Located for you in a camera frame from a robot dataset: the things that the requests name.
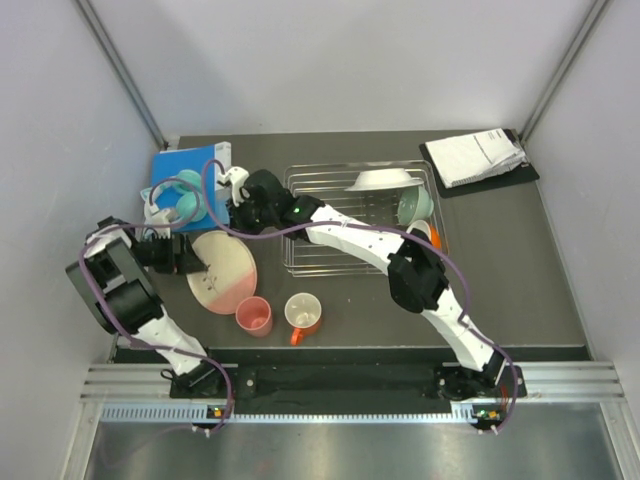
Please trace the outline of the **chrome wire dish rack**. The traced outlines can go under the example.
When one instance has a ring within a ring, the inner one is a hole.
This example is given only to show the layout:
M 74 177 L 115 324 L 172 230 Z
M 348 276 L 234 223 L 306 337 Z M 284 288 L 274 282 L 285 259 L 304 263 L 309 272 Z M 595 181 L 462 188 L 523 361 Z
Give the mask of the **chrome wire dish rack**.
M 436 179 L 432 167 L 424 160 L 293 165 L 285 170 L 283 184 L 296 196 L 316 197 L 361 222 L 400 228 L 397 217 L 402 195 L 400 187 L 367 192 L 347 190 L 356 182 L 361 172 L 387 168 L 402 168 L 411 176 L 422 180 L 424 188 L 434 201 L 434 210 L 427 223 L 435 230 L 441 250 L 447 254 L 449 245 Z M 379 273 L 364 261 L 330 247 L 289 238 L 283 239 L 281 245 L 283 264 L 294 277 Z

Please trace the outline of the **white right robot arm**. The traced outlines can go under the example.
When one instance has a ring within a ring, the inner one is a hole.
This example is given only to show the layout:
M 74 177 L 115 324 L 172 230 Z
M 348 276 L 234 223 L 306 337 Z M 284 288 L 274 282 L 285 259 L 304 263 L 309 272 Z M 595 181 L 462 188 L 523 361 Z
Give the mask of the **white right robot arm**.
M 375 227 L 348 217 L 320 199 L 295 196 L 267 170 L 234 167 L 217 173 L 231 191 L 227 202 L 231 228 L 247 239 L 283 235 L 330 247 L 359 259 L 388 278 L 392 300 L 425 317 L 453 349 L 469 388 L 487 396 L 504 380 L 504 351 L 481 334 L 458 302 L 448 270 L 455 264 L 412 227 L 401 231 Z

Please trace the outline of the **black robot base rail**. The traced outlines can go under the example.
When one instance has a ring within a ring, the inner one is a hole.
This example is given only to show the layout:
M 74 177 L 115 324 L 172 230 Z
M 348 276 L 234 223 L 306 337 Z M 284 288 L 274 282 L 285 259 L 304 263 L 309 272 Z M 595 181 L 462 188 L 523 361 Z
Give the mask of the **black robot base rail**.
M 487 377 L 457 365 L 337 364 L 235 366 L 227 376 L 237 400 L 286 392 L 412 391 L 425 398 L 463 401 L 521 394 L 520 373 L 520 368 L 505 368 L 497 377 Z

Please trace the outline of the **white bowl orange outside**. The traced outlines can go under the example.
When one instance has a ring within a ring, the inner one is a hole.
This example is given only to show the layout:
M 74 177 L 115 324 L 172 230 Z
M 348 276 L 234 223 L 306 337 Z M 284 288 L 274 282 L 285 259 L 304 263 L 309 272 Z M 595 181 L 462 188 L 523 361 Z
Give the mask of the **white bowl orange outside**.
M 442 242 L 441 242 L 441 238 L 437 232 L 437 230 L 432 227 L 428 222 L 426 222 L 425 220 L 416 220 L 415 222 L 411 223 L 408 228 L 407 228 L 407 232 L 408 233 L 413 233 L 414 231 L 420 231 L 422 233 L 424 233 L 427 237 L 427 239 L 429 240 L 429 242 L 438 250 L 442 249 Z

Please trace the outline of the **white plate blue rim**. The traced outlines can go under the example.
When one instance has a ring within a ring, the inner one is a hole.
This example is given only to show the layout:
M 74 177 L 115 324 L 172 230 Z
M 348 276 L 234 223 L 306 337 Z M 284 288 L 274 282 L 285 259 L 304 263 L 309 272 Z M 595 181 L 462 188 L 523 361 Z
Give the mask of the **white plate blue rim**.
M 347 192 L 366 192 L 403 189 L 423 185 L 424 180 L 413 177 L 403 168 L 367 170 L 359 173 Z

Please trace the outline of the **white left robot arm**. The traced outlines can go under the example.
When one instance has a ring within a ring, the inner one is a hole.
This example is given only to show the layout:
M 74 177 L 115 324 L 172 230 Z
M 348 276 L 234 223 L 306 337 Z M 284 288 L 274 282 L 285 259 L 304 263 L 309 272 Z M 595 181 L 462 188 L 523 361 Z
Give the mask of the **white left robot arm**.
M 110 334 L 128 335 L 135 346 L 151 348 L 170 364 L 161 376 L 173 398 L 222 397 L 225 370 L 209 362 L 207 351 L 169 316 L 148 271 L 186 276 L 206 266 L 189 237 L 152 233 L 138 240 L 134 228 L 107 217 L 85 239 L 81 256 L 65 269 L 91 314 Z

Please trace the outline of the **pink plate with leaf motif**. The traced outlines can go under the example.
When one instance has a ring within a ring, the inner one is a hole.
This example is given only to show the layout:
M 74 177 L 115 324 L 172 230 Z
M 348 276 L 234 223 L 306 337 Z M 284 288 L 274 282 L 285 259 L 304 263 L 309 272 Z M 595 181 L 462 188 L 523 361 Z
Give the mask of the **pink plate with leaf motif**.
M 206 270 L 187 275 L 192 294 L 215 314 L 234 314 L 257 288 L 258 272 L 251 251 L 240 239 L 222 231 L 199 236 L 193 249 Z

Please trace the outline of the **mint green ceramic bowl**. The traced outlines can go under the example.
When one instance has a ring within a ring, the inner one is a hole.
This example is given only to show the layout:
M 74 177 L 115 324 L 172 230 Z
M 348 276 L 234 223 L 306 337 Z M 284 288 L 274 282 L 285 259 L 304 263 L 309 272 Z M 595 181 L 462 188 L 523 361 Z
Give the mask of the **mint green ceramic bowl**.
M 417 220 L 426 220 L 432 215 L 434 208 L 432 197 L 422 185 L 407 188 L 400 196 L 398 223 L 407 226 Z

